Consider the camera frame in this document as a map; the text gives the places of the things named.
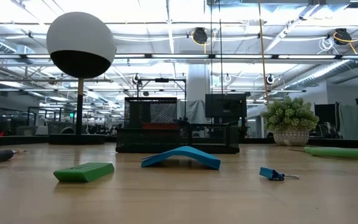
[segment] binder clip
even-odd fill
[[[269,180],[278,180],[283,181],[285,177],[292,178],[292,179],[299,179],[300,177],[298,175],[291,175],[291,174],[283,174],[279,173],[276,170],[269,169],[266,167],[261,167],[259,171],[259,175],[264,176],[268,178]]]

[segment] table surface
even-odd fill
[[[0,163],[0,223],[358,223],[358,159],[242,145],[238,154],[216,155],[220,170],[186,157],[141,168],[151,154],[114,148],[0,146],[27,151]],[[115,173],[87,184],[58,183],[52,174],[108,161]],[[269,181],[261,166],[301,179]]]

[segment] white pot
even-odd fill
[[[290,126],[283,131],[274,132],[274,141],[282,146],[304,146],[309,141],[309,129],[302,126]]]

